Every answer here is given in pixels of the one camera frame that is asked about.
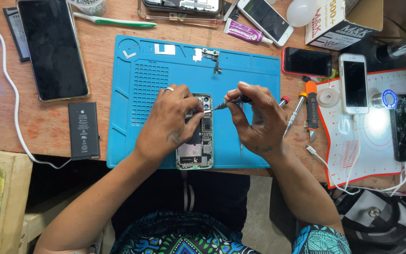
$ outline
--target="solder tape roll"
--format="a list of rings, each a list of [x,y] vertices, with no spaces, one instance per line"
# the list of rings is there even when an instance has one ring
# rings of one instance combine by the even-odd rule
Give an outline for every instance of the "solder tape roll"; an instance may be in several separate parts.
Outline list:
[[[333,88],[322,89],[317,93],[316,99],[321,107],[334,107],[339,102],[339,93]]]
[[[394,91],[388,89],[383,93],[372,96],[371,104],[376,108],[386,107],[393,109],[398,104],[398,97]]]

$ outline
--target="red smartphone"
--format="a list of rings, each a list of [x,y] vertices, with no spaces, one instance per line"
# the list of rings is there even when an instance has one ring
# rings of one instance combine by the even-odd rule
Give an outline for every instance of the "red smartphone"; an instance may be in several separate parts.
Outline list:
[[[285,47],[281,58],[281,71],[289,74],[328,78],[332,75],[332,55]]]

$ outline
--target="glue tube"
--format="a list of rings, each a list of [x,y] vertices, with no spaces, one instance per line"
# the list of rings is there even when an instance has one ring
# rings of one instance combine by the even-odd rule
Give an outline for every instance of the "glue tube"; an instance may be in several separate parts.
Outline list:
[[[223,32],[241,39],[244,39],[247,42],[252,43],[269,43],[272,44],[273,41],[266,38],[262,32],[256,30],[255,28],[251,28],[244,24],[237,22],[236,20],[232,20],[228,18],[226,21],[225,29]]]

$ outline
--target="cardboard box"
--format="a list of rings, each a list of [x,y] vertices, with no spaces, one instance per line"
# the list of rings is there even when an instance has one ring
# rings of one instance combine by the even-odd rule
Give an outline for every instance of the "cardboard box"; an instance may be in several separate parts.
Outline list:
[[[383,29],[383,0],[314,0],[305,44],[339,51]]]

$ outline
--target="white mat with red markings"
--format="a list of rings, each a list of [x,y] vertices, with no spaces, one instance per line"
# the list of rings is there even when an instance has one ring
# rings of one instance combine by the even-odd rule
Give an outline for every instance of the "white mat with red markings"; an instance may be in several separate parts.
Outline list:
[[[386,89],[391,89],[398,95],[406,94],[406,69],[368,73],[367,81],[369,99]],[[326,88],[335,89],[341,94],[339,79],[317,85],[318,93]],[[342,114],[340,100],[331,108],[319,107],[319,118],[328,137],[325,161],[330,166],[330,174],[336,184],[344,185],[358,153],[358,135],[352,126],[353,120],[351,116]],[[361,151],[349,182],[374,175],[400,173],[402,165],[394,159],[389,109],[378,109],[371,105],[368,114],[359,116],[359,135]],[[333,188],[328,171],[325,170],[327,182],[330,188]]]

